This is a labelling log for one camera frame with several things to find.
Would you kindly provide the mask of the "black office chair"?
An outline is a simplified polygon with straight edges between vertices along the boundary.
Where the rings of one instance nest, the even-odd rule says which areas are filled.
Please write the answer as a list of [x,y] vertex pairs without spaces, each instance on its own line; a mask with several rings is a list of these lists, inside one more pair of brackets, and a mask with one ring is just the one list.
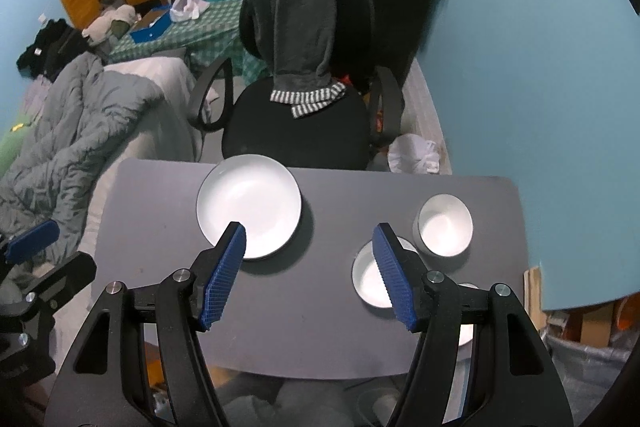
[[363,170],[400,133],[404,98],[373,56],[373,0],[242,0],[242,45],[268,75],[233,93],[217,57],[191,93],[189,124],[220,131],[224,158],[257,154],[286,167]]

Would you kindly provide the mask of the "green checkered tablecloth table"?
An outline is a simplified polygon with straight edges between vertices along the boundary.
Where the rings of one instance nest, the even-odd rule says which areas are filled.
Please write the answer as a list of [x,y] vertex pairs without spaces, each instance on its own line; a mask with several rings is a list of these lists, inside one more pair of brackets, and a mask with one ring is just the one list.
[[268,76],[262,60],[248,52],[240,37],[242,0],[217,1],[197,20],[171,23],[155,40],[135,43],[130,35],[119,40],[107,61],[110,64],[140,60],[155,53],[185,49],[190,71],[201,75],[217,57],[230,57],[233,75],[246,84]]

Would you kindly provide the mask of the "white plastic bag on table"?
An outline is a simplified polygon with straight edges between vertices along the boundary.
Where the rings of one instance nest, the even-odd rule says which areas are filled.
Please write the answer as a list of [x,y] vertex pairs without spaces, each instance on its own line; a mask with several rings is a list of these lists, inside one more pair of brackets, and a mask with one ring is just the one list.
[[184,23],[198,20],[209,8],[210,3],[205,0],[175,0],[169,10],[173,23]]

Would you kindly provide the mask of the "white plastic bag on floor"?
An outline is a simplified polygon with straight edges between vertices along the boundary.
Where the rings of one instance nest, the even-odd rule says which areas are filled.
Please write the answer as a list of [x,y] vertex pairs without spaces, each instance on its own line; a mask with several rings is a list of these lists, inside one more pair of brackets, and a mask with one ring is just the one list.
[[440,171],[439,149],[434,141],[420,135],[399,135],[388,148],[387,164],[393,173],[437,174]]

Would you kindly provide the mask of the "blue cardboard box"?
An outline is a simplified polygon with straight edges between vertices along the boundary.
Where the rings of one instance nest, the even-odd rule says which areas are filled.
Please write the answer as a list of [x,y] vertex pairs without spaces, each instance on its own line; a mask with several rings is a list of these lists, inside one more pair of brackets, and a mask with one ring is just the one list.
[[160,38],[171,25],[170,6],[164,5],[146,13],[131,27],[129,35],[134,43],[151,42]]

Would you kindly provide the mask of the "white bed mattress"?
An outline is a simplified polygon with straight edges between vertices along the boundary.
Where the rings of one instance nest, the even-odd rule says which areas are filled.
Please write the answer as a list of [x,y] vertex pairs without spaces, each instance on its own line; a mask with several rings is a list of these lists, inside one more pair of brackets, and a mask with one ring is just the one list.
[[158,102],[143,106],[142,115],[116,140],[106,155],[99,174],[91,181],[89,195],[81,199],[80,215],[85,219],[77,246],[92,255],[107,197],[115,183],[119,164],[128,158],[194,161],[200,158],[203,139],[186,123],[186,99],[195,86],[194,77],[178,58],[146,58],[112,68],[114,74],[134,75],[153,83]]

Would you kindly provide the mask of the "black clothes pile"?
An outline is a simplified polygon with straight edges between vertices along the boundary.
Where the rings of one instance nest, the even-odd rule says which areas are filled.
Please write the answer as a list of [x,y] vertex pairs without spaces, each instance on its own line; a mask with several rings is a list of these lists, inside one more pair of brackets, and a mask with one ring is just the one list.
[[16,66],[27,78],[43,76],[55,82],[68,63],[89,50],[89,43],[80,30],[62,18],[49,20],[17,59]]

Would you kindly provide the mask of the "grey quilted duvet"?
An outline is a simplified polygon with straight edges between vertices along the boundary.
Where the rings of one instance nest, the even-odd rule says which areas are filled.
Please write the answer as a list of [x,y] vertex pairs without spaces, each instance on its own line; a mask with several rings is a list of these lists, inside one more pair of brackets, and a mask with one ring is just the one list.
[[63,68],[1,178],[2,233],[20,235],[47,220],[60,228],[58,240],[30,265],[57,265],[76,251],[103,167],[163,99],[151,80],[105,70],[91,53]]

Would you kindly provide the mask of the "grey towel on chair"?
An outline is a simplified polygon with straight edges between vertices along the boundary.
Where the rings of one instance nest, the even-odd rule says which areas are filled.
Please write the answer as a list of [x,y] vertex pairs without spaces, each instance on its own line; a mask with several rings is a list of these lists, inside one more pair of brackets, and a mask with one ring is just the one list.
[[320,112],[346,93],[330,73],[336,0],[245,0],[256,46],[273,78],[270,101],[296,119]]

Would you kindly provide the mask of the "white plate back centre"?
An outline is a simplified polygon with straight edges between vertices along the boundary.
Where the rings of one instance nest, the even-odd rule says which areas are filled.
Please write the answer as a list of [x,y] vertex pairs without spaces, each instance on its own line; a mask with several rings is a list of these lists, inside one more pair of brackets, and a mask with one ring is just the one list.
[[196,220],[211,244],[232,221],[246,233],[244,259],[254,261],[280,251],[294,235],[302,215],[302,194],[288,168],[262,155],[221,161],[204,179],[196,198]]

